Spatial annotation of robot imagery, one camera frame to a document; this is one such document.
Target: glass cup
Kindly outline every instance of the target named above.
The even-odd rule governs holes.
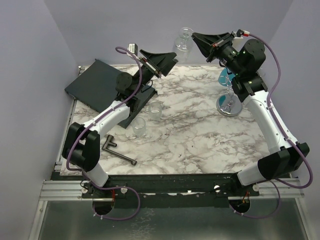
[[[146,121],[142,117],[136,117],[131,125],[133,132],[137,137],[142,137],[146,134]]]
[[[152,120],[159,121],[162,116],[162,106],[160,102],[152,102],[149,104],[149,115]]]

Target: white wall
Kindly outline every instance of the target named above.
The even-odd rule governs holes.
[[[79,65],[132,63],[115,47],[171,52],[182,27],[207,34],[246,29],[270,41],[292,0],[44,0]],[[194,48],[187,64],[205,64]]]
[[[307,142],[307,157],[313,173],[313,184],[304,190],[313,225],[320,237],[320,1],[294,0],[283,22],[272,38],[282,70],[273,102],[284,122],[298,140]],[[276,65],[271,56],[264,68],[271,87],[276,80]],[[302,183],[309,174],[305,166],[299,170]]]
[[[0,7],[0,239],[28,238],[49,178],[77,65],[42,0]]]

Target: gray floor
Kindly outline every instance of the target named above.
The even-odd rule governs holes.
[[[248,213],[265,215],[276,200],[254,200]],[[133,209],[115,209],[113,217]],[[283,200],[278,215],[247,219],[229,208],[143,208],[128,221],[93,217],[89,201],[49,202],[41,240],[304,240],[304,229],[294,199]]]

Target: glass jar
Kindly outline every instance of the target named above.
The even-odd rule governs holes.
[[[194,45],[191,37],[193,32],[191,28],[183,27],[179,31],[179,37],[174,40],[173,51],[176,53],[176,59],[179,64],[185,63],[189,57]]]

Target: marble surface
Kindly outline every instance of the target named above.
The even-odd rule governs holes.
[[[116,68],[134,74],[138,68]],[[100,164],[111,175],[117,174],[201,174],[234,173],[269,154],[258,124],[247,109],[237,117],[218,113],[216,101],[227,92],[218,83],[219,66],[176,66],[167,77],[156,79],[158,91],[149,103],[160,102],[162,118],[152,121],[149,103],[138,114],[146,121],[146,136],[137,138],[131,125],[114,127],[109,134],[118,144],[114,151],[137,160],[129,162],[101,151]],[[72,121],[84,123],[98,113],[77,102]],[[103,137],[101,146],[106,141]],[[61,175],[79,175],[66,169]]]

